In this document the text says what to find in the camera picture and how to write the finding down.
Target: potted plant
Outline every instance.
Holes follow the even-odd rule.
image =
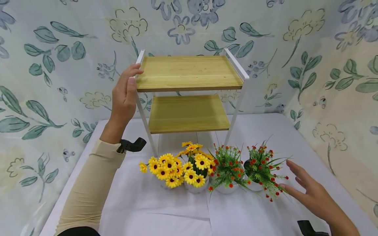
[[[273,201],[273,197],[277,197],[284,190],[276,183],[276,179],[289,179],[288,176],[280,176],[273,174],[275,170],[279,170],[281,165],[289,158],[273,159],[273,150],[267,150],[266,141],[260,147],[247,147],[249,159],[244,163],[246,181],[250,183],[247,188],[252,191],[264,190],[265,197]]]
[[[201,193],[209,184],[209,176],[213,176],[215,163],[211,155],[201,151],[201,144],[192,142],[182,143],[186,147],[177,157],[187,156],[187,162],[183,165],[184,186],[190,193]]]
[[[233,193],[240,185],[245,187],[243,162],[240,160],[241,151],[237,147],[220,146],[215,155],[211,153],[215,163],[215,179],[209,191],[216,189],[223,194]]]
[[[151,157],[147,165],[140,162],[139,167],[143,173],[146,173],[149,167],[150,172],[156,175],[160,185],[165,189],[176,188],[184,182],[181,160],[170,153],[160,156],[159,159]]]

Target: floral backdrop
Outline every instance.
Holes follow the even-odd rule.
[[[140,50],[223,48],[252,78],[239,112],[286,115],[378,226],[377,13],[377,0],[0,0],[0,228],[39,234]],[[229,114],[240,95],[207,93]],[[148,115],[152,94],[139,97]]]

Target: shelf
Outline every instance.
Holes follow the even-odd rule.
[[[218,95],[153,97],[151,134],[228,130]]]
[[[226,56],[144,57],[138,92],[241,89],[243,81]]]

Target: white tablecloth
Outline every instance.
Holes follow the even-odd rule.
[[[95,141],[100,137],[107,121],[98,123],[83,154],[75,166],[65,188],[52,210],[40,236],[51,236],[55,232],[67,196],[83,167]],[[327,167],[309,147],[303,137],[281,114],[239,115],[232,131],[229,145],[254,145],[271,134],[268,148],[279,153],[278,157],[293,155],[294,162],[304,167],[310,175],[323,184],[329,194],[356,224],[362,236],[378,235],[378,229],[358,207]],[[140,119],[133,119],[127,126],[124,139],[134,142],[138,137],[147,139]],[[226,131],[153,135],[159,146],[159,154],[177,154],[181,142],[193,141],[213,150],[213,143],[224,142]],[[230,195],[214,191],[190,194],[183,186],[164,190],[150,173],[141,173],[138,163],[147,162],[152,156],[147,143],[138,153],[128,152],[117,171],[110,189],[100,223],[100,234],[110,235],[302,235],[298,220],[307,219],[316,231],[329,232],[328,225],[315,217],[297,200],[290,196],[279,196],[274,202],[242,189]],[[242,160],[248,158],[244,148]],[[294,180],[288,168],[278,171],[288,175],[285,181],[303,190]]]

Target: beige sleeve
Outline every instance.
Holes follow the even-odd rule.
[[[96,142],[63,207],[55,235],[80,226],[98,231],[114,175],[125,158],[125,154],[117,153],[119,146]]]

